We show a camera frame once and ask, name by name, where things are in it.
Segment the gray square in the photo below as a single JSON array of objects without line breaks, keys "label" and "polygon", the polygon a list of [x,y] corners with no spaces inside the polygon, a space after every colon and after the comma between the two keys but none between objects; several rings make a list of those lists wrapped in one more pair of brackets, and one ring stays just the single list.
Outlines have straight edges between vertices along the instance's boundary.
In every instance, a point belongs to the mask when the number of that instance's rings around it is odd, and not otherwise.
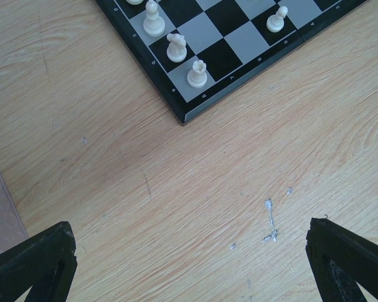
[{"label": "gray square", "polygon": [[287,16],[298,30],[322,13],[314,0],[282,0],[278,4],[289,9]]},{"label": "gray square", "polygon": [[143,40],[144,44],[146,44],[147,46],[153,44],[155,41],[161,39],[162,37],[166,36],[171,31],[175,30],[175,25],[172,24],[171,20],[168,18],[168,16],[163,11],[162,7],[160,7],[160,5],[158,6],[158,13],[165,21],[165,30],[161,36],[156,36],[156,37],[149,36],[144,31],[143,22],[144,22],[144,19],[146,18],[146,11],[142,11],[140,14],[130,19],[130,24],[133,26],[134,30],[137,32],[141,40]]},{"label": "gray square", "polygon": [[221,2],[222,0],[197,0],[197,3],[200,5],[202,10],[206,10],[211,8],[212,6],[216,5],[218,2]]},{"label": "gray square", "polygon": [[219,30],[204,12],[180,26],[178,31],[195,53],[222,39]]},{"label": "gray square", "polygon": [[235,0],[245,15],[252,20],[276,4],[274,0]]},{"label": "gray square", "polygon": [[206,85],[204,85],[202,88],[194,88],[189,85],[186,77],[188,76],[190,69],[192,69],[193,62],[196,60],[198,60],[198,57],[194,56],[193,58],[187,60],[185,63],[179,65],[177,68],[168,73],[168,77],[171,79],[172,83],[175,85],[175,87],[187,103],[189,103],[193,98],[197,97],[199,94],[206,91],[208,88],[212,87],[215,84],[212,76],[206,70]]},{"label": "gray square", "polygon": [[269,44],[250,21],[225,36],[224,39],[243,64],[269,49]]}]

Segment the black object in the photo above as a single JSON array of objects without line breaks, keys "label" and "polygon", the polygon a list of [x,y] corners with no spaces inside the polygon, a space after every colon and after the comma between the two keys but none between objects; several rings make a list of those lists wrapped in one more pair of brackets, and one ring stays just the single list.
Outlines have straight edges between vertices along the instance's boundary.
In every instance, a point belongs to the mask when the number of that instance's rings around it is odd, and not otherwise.
[{"label": "black object", "polygon": [[324,302],[378,299],[378,245],[328,219],[311,220],[306,252]]},{"label": "black object", "polygon": [[60,222],[0,254],[0,302],[13,302],[31,286],[26,302],[64,302],[77,260],[68,222]]},{"label": "black object", "polygon": [[[271,33],[266,29],[266,20],[279,8],[277,4],[279,0],[255,1],[254,8],[262,8],[269,3],[276,4],[264,12],[260,12],[259,15],[252,17],[246,16],[246,11],[240,8],[240,1],[237,0],[221,0],[211,7],[205,4],[207,1],[204,0],[162,0],[157,1],[159,7],[171,20],[173,27],[167,26],[168,29],[164,32],[164,36],[149,44],[148,41],[143,40],[141,35],[144,35],[145,38],[148,38],[148,36],[140,32],[144,31],[142,29],[142,21],[147,1],[143,1],[139,5],[131,5],[126,0],[95,1],[181,124],[190,121],[224,96],[242,86],[246,81],[284,58],[307,42],[308,39],[316,36],[319,32],[366,2],[366,0],[309,0],[307,1],[308,3],[321,10],[318,16],[311,17],[309,22],[296,29],[292,24],[291,13],[289,13],[285,19],[285,28],[279,33]],[[302,6],[297,2],[294,0],[292,3],[297,8],[292,6],[290,9],[294,11],[298,10],[300,5]],[[201,6],[205,5],[209,8],[202,9]],[[310,13],[306,10],[303,14],[309,16],[308,14]],[[185,25],[201,15],[207,16],[210,22],[208,25],[199,23],[198,26],[206,30],[211,30],[215,27],[220,32],[221,39],[219,41],[216,40],[212,45],[198,52],[188,51],[184,62],[170,62],[165,55],[166,47],[169,44],[165,35],[169,32],[180,32],[182,26],[185,27]],[[249,62],[244,59],[245,62],[242,62],[237,56],[238,53],[235,54],[234,49],[227,44],[227,39],[230,40],[228,35],[234,34],[237,29],[249,22],[260,32],[262,39],[265,39],[262,41],[266,41],[269,48],[262,51],[262,53],[253,53],[249,50],[250,55],[254,54],[253,59]],[[239,52],[244,48],[247,49],[246,39],[247,36],[244,36],[243,45],[236,45],[236,48],[240,49]],[[193,48],[191,47],[191,41],[187,40],[187,42],[188,49]],[[187,66],[185,66],[185,68],[179,69],[187,60],[194,60],[195,58],[204,60],[207,64],[207,70],[214,80],[211,86],[206,85],[205,89],[200,89],[198,92],[193,91],[188,85],[188,87],[182,85],[182,81],[185,81],[184,77],[186,77],[190,68],[187,69]],[[180,71],[178,73],[170,73],[173,69],[179,69]]]}]

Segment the chessboard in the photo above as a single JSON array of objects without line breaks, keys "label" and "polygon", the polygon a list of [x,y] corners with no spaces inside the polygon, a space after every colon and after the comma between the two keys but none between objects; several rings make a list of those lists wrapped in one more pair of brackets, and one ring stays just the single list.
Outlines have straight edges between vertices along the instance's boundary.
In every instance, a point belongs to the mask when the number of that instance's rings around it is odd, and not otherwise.
[{"label": "chessboard", "polygon": [[[143,27],[147,0],[138,5],[96,2],[185,124],[366,0],[156,0],[165,22],[157,37]],[[288,9],[284,27],[273,33],[266,22],[282,6]],[[168,33],[185,37],[182,62],[174,63],[166,54]],[[201,88],[192,87],[186,78],[196,60],[207,65],[207,82]]]}]

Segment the white rook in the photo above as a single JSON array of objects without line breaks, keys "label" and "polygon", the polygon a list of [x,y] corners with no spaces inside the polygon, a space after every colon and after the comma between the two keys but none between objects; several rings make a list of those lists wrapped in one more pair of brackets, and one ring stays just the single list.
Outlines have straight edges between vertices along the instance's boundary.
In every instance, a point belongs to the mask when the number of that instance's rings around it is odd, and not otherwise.
[{"label": "white rook", "polygon": [[192,69],[188,72],[188,83],[194,88],[201,88],[207,82],[206,63],[202,60],[194,61]]}]

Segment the chess piece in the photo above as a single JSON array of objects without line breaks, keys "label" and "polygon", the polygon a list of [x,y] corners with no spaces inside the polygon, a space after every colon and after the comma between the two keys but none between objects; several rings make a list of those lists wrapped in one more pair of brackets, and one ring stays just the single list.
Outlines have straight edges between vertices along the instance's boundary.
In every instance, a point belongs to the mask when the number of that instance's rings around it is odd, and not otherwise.
[{"label": "chess piece", "polygon": [[165,21],[158,13],[158,4],[154,0],[146,3],[147,15],[143,22],[144,31],[149,36],[160,36],[165,30]]},{"label": "chess piece", "polygon": [[286,6],[282,6],[278,9],[276,14],[270,16],[267,19],[266,26],[272,33],[277,33],[284,27],[284,18],[287,16],[289,10]]},{"label": "chess piece", "polygon": [[188,72],[188,83],[194,88],[201,88],[207,82],[206,63],[202,60],[194,61],[192,69]]},{"label": "chess piece", "polygon": [[168,33],[166,38],[170,42],[166,55],[172,62],[182,62],[188,53],[185,37],[179,33]]},{"label": "chess piece", "polygon": [[143,0],[126,0],[126,2],[131,5],[139,5]]}]

